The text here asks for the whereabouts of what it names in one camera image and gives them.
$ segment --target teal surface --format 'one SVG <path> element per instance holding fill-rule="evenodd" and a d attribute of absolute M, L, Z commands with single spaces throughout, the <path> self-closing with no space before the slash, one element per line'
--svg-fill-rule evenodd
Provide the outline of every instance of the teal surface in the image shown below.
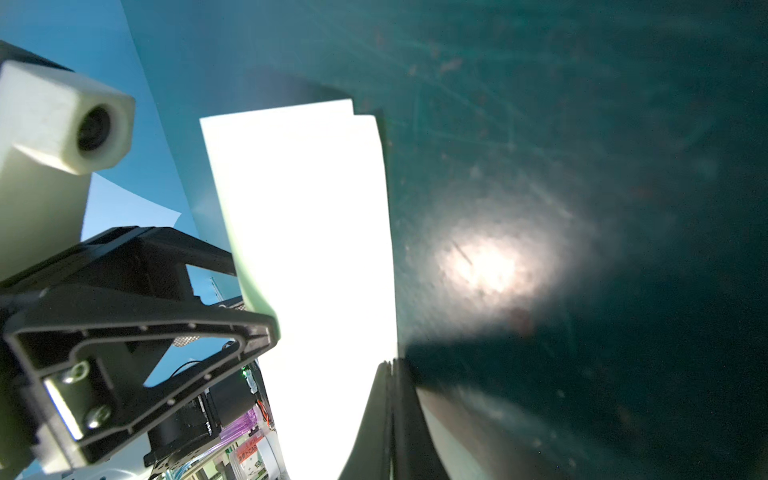
<path fill-rule="evenodd" d="M 123 5 L 207 241 L 198 118 L 378 115 L 401 350 L 493 476 L 766 474 L 764 3 Z"/>

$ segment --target scratched surface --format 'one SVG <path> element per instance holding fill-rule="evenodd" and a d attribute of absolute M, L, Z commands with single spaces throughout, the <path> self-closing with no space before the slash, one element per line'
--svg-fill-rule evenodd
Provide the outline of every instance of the scratched surface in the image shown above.
<path fill-rule="evenodd" d="M 764 2 L 123 3 L 209 241 L 199 117 L 379 116 L 400 346 L 492 476 L 766 474 Z"/>

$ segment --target dark hole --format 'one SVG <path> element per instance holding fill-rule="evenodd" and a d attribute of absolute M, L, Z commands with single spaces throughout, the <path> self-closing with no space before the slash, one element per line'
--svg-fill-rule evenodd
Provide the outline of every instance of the dark hole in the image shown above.
<path fill-rule="evenodd" d="M 81 151 L 96 150 L 107 140 L 111 121 L 109 113 L 102 106 L 89 111 L 78 129 L 78 148 Z"/>

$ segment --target metal screw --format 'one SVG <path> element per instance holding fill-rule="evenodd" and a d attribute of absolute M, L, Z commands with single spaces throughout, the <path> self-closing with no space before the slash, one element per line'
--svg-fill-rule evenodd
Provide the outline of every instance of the metal screw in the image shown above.
<path fill-rule="evenodd" d="M 88 376 L 91 372 L 91 364 L 87 360 L 75 363 L 75 365 L 64 372 L 61 376 L 61 381 L 67 384 L 76 383 Z"/>
<path fill-rule="evenodd" d="M 88 410 L 85 414 L 85 425 L 91 430 L 97 429 L 109 420 L 112 416 L 112 409 L 109 405 L 101 405 Z"/>

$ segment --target black wire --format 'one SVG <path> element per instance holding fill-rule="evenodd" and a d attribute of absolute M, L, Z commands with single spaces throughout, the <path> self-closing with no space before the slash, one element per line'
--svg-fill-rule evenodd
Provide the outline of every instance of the black wire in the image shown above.
<path fill-rule="evenodd" d="M 199 362 L 200 362 L 200 360 L 190 360 L 189 362 L 182 363 L 181 365 L 179 365 L 179 368 L 177 368 L 173 373 L 171 373 L 170 376 L 176 375 L 177 373 L 179 373 L 179 370 L 183 369 L 185 366 L 187 366 L 187 365 L 189 365 L 191 363 L 199 363 Z"/>

